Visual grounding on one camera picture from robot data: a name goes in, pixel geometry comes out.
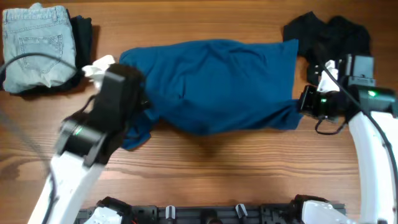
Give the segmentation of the blue polo shirt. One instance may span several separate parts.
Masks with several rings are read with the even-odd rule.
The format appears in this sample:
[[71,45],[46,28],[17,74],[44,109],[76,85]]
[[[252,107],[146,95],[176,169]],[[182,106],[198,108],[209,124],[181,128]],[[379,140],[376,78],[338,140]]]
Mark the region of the blue polo shirt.
[[160,120],[202,136],[297,128],[301,114],[292,90],[298,48],[296,39],[198,40],[123,52],[120,63],[144,74],[151,104],[133,123],[123,148],[144,144]]

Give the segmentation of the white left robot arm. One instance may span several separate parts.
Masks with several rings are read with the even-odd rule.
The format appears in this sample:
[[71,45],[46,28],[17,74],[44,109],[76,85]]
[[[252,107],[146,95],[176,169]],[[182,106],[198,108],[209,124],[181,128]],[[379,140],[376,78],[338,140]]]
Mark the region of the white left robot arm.
[[49,176],[29,223],[73,223],[87,193],[121,147],[133,120],[149,104],[145,77],[118,63],[105,71],[90,112],[65,118],[50,160]]

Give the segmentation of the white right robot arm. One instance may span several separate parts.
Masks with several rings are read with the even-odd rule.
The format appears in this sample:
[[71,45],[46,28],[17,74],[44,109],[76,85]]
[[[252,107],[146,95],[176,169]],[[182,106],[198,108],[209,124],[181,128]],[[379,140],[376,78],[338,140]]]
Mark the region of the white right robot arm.
[[317,120],[348,128],[358,158],[359,223],[397,223],[397,97],[374,79],[371,56],[348,54],[315,66],[320,80],[307,85],[298,110]]

